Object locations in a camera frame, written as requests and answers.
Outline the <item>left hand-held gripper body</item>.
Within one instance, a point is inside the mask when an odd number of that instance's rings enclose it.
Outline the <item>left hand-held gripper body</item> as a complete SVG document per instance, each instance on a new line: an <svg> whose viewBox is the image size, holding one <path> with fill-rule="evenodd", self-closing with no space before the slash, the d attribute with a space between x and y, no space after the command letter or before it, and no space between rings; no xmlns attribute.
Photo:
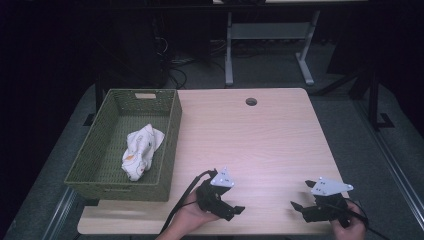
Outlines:
<svg viewBox="0 0 424 240"><path fill-rule="evenodd" d="M231 206L222 200L222 195L234 187L228 169L214 171L211 177L204 180L196 190L196 199L199 208L210 212L219 218L230 221L238 214L238 207Z"/></svg>

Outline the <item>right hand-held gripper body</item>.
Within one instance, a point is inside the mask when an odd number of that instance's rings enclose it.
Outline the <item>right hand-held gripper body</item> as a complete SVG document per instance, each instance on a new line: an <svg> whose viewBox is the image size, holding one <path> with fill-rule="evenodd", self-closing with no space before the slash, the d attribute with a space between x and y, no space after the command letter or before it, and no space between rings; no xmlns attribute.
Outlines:
<svg viewBox="0 0 424 240"><path fill-rule="evenodd" d="M306 222L321 222L337 220L342 227L347 228L349 223L348 205L343 193L354 189L350 184L320 177L311 194L315 198L315 205L304 207L301 212Z"/></svg>

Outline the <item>white printed cloth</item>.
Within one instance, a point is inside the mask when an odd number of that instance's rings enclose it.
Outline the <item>white printed cloth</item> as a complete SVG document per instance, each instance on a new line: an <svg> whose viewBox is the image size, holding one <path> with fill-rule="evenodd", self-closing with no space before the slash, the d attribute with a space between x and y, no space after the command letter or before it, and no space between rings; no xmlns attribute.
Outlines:
<svg viewBox="0 0 424 240"><path fill-rule="evenodd" d="M130 181L138 181L145 171L150 170L154 154L164 138L165 134L151 124L127 135L121 168Z"/></svg>

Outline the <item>green woven basket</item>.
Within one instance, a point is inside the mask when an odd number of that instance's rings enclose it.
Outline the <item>green woven basket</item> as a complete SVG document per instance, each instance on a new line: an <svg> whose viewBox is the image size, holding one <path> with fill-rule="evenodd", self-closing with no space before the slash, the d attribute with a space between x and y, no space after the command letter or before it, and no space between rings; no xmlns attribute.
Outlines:
<svg viewBox="0 0 424 240"><path fill-rule="evenodd" d="M166 202L182 107L173 89L111 89L72 164L65 183L87 199ZM164 134L152 166L137 181L121 168L127 135L150 124Z"/></svg>

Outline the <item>person's left hand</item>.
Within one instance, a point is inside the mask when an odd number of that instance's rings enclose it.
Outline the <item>person's left hand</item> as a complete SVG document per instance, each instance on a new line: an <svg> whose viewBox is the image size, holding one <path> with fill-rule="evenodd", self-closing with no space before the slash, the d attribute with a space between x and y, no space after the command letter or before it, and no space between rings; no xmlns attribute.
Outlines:
<svg viewBox="0 0 424 240"><path fill-rule="evenodd" d="M184 237L201 226L219 219L212 213L202 211L196 200L196 193L190 193L184 202L184 206L177 211L170 225L164 231L175 229L180 231Z"/></svg>

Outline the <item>person's right hand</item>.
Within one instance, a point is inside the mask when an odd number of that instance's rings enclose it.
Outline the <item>person's right hand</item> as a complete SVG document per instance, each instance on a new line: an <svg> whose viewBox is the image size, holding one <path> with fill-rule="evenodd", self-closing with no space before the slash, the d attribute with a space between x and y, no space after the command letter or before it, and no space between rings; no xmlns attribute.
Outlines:
<svg viewBox="0 0 424 240"><path fill-rule="evenodd" d="M337 220L330 222L335 240L365 240L366 227L364 223L353 216L347 228L341 226Z"/></svg>

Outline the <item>black metal stand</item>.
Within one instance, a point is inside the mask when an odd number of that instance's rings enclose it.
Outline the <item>black metal stand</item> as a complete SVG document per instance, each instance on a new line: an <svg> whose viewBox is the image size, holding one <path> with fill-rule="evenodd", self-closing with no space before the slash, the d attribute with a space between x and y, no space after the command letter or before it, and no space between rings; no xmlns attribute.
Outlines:
<svg viewBox="0 0 424 240"><path fill-rule="evenodd" d="M379 97L379 78L377 71L374 67L369 67L368 73L368 121L375 131L381 128L393 128L394 124L386 113L378 111L378 97Z"/></svg>

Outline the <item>dark computer tower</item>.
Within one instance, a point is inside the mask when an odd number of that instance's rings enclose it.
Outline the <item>dark computer tower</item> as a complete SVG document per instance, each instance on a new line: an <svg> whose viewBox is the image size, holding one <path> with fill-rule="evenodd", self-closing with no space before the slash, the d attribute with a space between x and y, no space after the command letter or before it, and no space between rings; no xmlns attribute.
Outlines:
<svg viewBox="0 0 424 240"><path fill-rule="evenodd" d="M137 87L162 88L166 80L157 55L152 17L135 11L120 12L113 14L113 23L130 79Z"/></svg>

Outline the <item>grey metal desk frame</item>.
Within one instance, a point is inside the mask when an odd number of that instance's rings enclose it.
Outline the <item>grey metal desk frame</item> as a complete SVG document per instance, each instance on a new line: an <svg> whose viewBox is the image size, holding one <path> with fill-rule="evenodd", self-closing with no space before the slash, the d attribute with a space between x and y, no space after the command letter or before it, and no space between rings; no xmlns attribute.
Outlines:
<svg viewBox="0 0 424 240"><path fill-rule="evenodd" d="M308 86L314 84L312 74L306 62L315 29L319 11L315 11L309 22L295 23L234 23L232 13L227 14L226 26L226 55L225 55L225 85L232 86L232 41L233 40L303 40L304 47L295 54L296 61Z"/></svg>

